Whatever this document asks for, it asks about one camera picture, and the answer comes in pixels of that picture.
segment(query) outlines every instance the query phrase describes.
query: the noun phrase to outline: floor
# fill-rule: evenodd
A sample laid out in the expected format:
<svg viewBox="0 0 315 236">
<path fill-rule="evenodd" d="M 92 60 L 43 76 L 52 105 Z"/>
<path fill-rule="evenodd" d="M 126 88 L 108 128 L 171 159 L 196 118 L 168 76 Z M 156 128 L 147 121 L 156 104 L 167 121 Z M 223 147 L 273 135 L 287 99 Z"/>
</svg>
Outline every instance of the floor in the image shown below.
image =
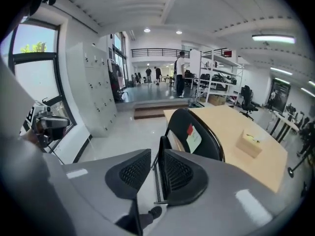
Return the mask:
<svg viewBox="0 0 315 236">
<path fill-rule="evenodd" d="M 133 88 L 124 90 L 122 99 L 126 102 L 139 102 L 149 100 L 167 100 L 176 98 L 176 93 L 173 92 L 173 87 L 169 87 L 169 83 L 161 82 L 159 86 L 156 84 L 137 84 Z M 190 98 L 192 90 L 189 87 L 184 88 L 184 98 Z"/>
<path fill-rule="evenodd" d="M 276 120 L 272 120 L 272 113 L 262 108 L 257 112 L 253 112 L 251 116 L 262 128 L 268 128 L 268 132 L 271 131 L 276 122 Z M 93 138 L 80 158 L 80 162 L 107 158 L 140 148 L 151 148 L 152 160 L 154 160 L 158 151 L 159 138 L 165 133 L 166 125 L 165 118 L 134 120 L 133 111 L 119 112 L 117 122 L 110 137 Z M 277 128 L 275 134 L 280 129 L 281 125 Z M 296 152 L 301 149 L 302 141 L 297 135 L 290 133 L 281 144 L 288 151 L 287 167 L 294 167 L 299 162 Z M 285 171 L 278 195 L 282 196 L 287 204 L 290 204 L 292 200 L 299 199 L 303 181 L 309 184 L 311 175 L 311 168 L 306 161 L 297 169 L 294 178 L 290 178 Z M 154 182 L 153 172 L 150 171 L 138 193 L 140 213 L 147 213 L 154 206 L 153 203 L 156 201 Z M 166 206 L 162 206 L 162 208 L 163 212 L 165 212 Z M 158 219 L 144 230 L 144 235 L 148 235 L 156 223 L 158 223 Z"/>
</svg>

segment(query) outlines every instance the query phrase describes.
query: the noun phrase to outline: white floor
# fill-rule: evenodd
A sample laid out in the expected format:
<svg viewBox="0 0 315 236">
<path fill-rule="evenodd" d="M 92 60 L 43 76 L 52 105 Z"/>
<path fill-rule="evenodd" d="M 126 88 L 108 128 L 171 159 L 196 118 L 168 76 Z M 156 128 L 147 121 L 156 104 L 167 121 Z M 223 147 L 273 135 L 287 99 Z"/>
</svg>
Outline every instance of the white floor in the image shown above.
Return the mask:
<svg viewBox="0 0 315 236">
<path fill-rule="evenodd" d="M 272 120 L 273 114 L 266 109 L 259 109 L 259 111 L 253 112 L 251 116 L 262 128 L 266 129 L 269 125 L 269 133 L 276 122 L 276 120 Z M 134 120 L 133 111 L 119 112 L 111 135 L 108 138 L 92 138 L 79 162 L 98 160 L 142 148 L 152 150 L 151 158 L 153 161 L 158 151 L 159 139 L 165 133 L 166 126 L 165 118 Z M 279 125 L 275 134 L 278 133 L 281 127 L 282 125 Z M 281 144 L 288 151 L 287 167 L 294 166 L 299 161 L 296 152 L 302 147 L 299 137 L 291 133 Z M 278 195 L 281 195 L 287 204 L 291 203 L 292 199 L 299 198 L 303 181 L 305 176 L 309 175 L 309 172 L 310 167 L 307 164 L 301 165 L 294 178 L 290 178 L 285 171 Z M 153 208 L 156 200 L 154 175 L 150 171 L 138 193 L 139 212 L 147 213 Z M 157 219 L 149 225 L 144 230 L 144 235 L 148 235 L 159 220 Z"/>
</svg>

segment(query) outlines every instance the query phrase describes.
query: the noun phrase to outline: locker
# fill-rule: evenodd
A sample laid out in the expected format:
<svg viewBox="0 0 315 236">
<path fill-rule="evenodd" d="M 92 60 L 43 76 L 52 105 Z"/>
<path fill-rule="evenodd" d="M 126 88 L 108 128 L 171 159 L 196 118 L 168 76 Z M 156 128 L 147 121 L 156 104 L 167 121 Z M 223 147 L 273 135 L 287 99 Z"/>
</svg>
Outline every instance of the locker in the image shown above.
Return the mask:
<svg viewBox="0 0 315 236">
<path fill-rule="evenodd" d="M 109 135 L 117 116 L 111 91 L 107 53 L 86 44 L 67 50 L 71 91 L 87 129 L 94 137 Z"/>
</svg>

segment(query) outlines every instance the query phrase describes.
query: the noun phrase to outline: tree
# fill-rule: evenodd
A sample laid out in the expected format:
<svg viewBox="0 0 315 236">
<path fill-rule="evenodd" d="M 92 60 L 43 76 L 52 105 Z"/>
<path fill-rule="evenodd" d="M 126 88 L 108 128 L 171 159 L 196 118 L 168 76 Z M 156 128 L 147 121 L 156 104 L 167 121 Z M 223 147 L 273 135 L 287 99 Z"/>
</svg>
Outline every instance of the tree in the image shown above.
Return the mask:
<svg viewBox="0 0 315 236">
<path fill-rule="evenodd" d="M 21 53 L 43 53 L 46 50 L 46 43 L 39 41 L 36 45 L 32 46 L 32 50 L 30 50 L 30 45 L 27 44 L 24 48 L 21 48 Z"/>
</svg>

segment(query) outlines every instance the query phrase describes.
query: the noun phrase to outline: paper label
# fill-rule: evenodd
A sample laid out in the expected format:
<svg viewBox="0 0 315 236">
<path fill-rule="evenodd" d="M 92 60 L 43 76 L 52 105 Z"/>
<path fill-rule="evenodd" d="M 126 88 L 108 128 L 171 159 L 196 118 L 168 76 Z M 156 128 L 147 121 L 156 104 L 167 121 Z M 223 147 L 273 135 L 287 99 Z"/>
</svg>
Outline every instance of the paper label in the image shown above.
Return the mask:
<svg viewBox="0 0 315 236">
<path fill-rule="evenodd" d="M 187 133 L 188 133 L 188 137 L 187 137 L 186 141 L 188 143 L 190 152 L 194 153 L 196 148 L 201 143 L 201 136 L 200 136 L 200 134 L 197 132 L 197 130 L 195 129 L 195 127 L 192 124 L 189 125 Z"/>
</svg>

